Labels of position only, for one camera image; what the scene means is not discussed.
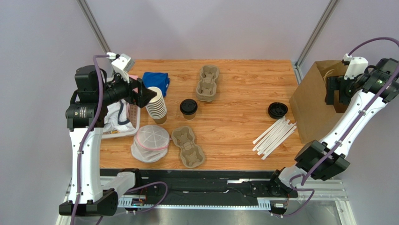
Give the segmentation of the brown paper bag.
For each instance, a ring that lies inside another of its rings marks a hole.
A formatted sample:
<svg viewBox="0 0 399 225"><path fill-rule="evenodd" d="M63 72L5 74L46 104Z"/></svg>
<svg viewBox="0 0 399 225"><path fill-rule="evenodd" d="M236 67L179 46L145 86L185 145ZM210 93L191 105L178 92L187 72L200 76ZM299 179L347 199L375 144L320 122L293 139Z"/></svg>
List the brown paper bag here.
<svg viewBox="0 0 399 225"><path fill-rule="evenodd" d="M347 66L339 60L316 61L289 100L301 143L321 140L336 125L347 109L334 93L334 104L325 103L327 76L344 75Z"/></svg>

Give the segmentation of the black cup lid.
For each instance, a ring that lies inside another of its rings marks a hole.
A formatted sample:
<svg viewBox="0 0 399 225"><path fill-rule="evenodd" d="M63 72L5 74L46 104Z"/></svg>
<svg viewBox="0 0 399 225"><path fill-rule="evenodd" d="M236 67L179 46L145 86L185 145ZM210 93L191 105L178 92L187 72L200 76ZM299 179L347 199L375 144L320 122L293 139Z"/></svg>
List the black cup lid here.
<svg viewBox="0 0 399 225"><path fill-rule="evenodd" d="M179 108L180 108L180 111L181 110L197 110L198 104L193 99L185 99L180 103Z"/></svg>

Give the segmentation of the paper coffee cup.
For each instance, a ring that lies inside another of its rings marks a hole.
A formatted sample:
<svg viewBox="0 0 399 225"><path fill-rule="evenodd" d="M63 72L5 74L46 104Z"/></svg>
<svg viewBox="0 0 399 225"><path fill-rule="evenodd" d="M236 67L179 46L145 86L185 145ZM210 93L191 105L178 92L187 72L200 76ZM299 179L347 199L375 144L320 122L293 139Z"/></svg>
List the paper coffee cup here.
<svg viewBox="0 0 399 225"><path fill-rule="evenodd" d="M193 120L196 116L196 111L197 110L181 110L181 113L186 120Z"/></svg>

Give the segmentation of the single cardboard cup carrier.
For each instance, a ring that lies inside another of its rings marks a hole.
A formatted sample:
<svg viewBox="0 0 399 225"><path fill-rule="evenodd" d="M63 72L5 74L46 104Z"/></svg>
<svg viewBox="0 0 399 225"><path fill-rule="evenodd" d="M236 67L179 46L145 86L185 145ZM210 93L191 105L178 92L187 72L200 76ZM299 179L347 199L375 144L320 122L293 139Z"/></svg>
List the single cardboard cup carrier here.
<svg viewBox="0 0 399 225"><path fill-rule="evenodd" d="M180 149L180 159L186 168L193 169L205 162L205 154L195 143L195 135L191 127L176 128L172 131L171 138Z"/></svg>

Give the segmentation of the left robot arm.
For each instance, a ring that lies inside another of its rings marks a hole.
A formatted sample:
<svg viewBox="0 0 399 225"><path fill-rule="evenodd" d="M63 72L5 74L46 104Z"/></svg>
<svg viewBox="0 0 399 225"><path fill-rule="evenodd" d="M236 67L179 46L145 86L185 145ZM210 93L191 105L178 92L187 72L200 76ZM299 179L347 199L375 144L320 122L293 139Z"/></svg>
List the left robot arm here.
<svg viewBox="0 0 399 225"><path fill-rule="evenodd" d="M76 91L66 110L73 151L73 176L68 199L59 206L63 216L113 216L119 198L140 181L138 169L123 169L106 185L100 182L100 145L108 106L125 100L140 108L156 92L131 77L105 82L106 73L94 65L76 70Z"/></svg>

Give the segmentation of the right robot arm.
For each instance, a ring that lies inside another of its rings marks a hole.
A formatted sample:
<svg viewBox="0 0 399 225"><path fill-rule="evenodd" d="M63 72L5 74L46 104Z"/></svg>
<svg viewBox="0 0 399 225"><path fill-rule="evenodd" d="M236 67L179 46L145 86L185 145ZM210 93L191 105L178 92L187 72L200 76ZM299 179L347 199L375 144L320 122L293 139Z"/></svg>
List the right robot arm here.
<svg viewBox="0 0 399 225"><path fill-rule="evenodd" d="M267 186L272 196L292 196L295 188L311 177L328 180L345 171L350 163L346 156L359 133L380 110L399 93L399 62L383 58L375 66L363 57L346 55L343 75L326 79L327 105L334 104L335 91L340 102L348 105L332 130L319 141L307 143L296 155L295 164L276 170Z"/></svg>

